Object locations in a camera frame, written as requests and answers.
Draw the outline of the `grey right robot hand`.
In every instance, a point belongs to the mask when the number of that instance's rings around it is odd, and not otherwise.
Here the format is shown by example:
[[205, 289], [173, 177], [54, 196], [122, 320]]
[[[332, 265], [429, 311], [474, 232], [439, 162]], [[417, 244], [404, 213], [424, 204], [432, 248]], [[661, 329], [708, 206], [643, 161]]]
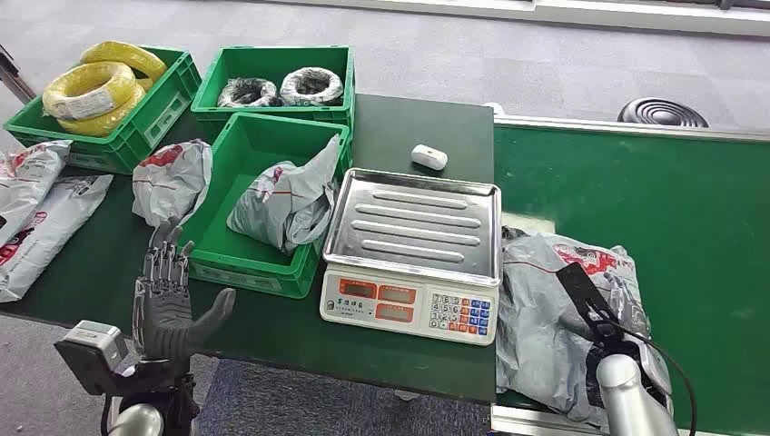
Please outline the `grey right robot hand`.
[[[603, 276], [609, 285], [608, 304], [619, 323], [631, 332], [650, 340], [649, 319], [641, 302], [629, 290], [625, 280], [613, 272], [604, 272]], [[637, 340], [637, 343], [643, 373], [658, 391], [669, 396], [672, 393], [672, 386], [663, 356], [652, 345], [641, 340]]]

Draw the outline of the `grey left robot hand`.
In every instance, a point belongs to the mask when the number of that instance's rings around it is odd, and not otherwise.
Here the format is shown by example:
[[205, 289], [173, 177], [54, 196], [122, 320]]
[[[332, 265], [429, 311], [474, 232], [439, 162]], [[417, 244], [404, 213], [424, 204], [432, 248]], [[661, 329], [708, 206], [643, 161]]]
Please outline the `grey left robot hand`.
[[173, 216], [155, 228], [134, 283], [133, 345], [148, 361], [187, 360], [202, 353], [205, 342], [231, 317], [236, 300], [236, 291], [224, 288], [203, 315], [193, 318], [189, 255], [194, 242], [178, 244], [181, 221]]

